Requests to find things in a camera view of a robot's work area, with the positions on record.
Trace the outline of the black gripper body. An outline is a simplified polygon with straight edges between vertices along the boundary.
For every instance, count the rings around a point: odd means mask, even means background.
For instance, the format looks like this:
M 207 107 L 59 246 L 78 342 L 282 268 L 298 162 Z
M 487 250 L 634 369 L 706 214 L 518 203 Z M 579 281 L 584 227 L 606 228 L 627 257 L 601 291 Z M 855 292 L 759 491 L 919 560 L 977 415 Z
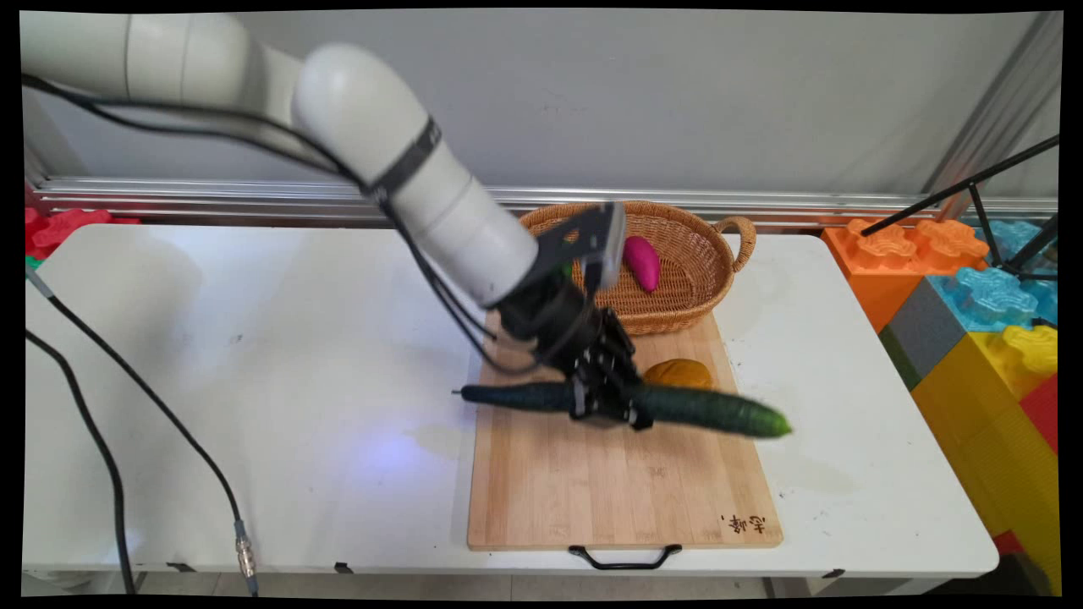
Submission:
M 577 375 L 579 370 L 632 374 L 632 342 L 611 307 L 554 273 L 504 298 L 496 307 L 503 331 L 522 342 L 534 340 L 542 366 Z

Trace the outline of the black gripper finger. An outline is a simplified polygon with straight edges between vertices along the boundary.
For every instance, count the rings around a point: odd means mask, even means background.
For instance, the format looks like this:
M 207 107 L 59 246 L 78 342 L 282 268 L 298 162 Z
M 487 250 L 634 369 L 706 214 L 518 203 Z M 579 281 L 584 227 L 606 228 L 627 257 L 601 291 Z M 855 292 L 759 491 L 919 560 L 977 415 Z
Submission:
M 569 418 L 579 423 L 613 423 L 603 398 L 606 397 L 613 357 L 580 354 L 574 363 L 571 379 L 573 405 Z
M 634 393 L 642 384 L 632 361 L 635 346 L 623 332 L 603 333 L 603 415 L 645 431 L 654 425 L 649 409 L 637 402 Z

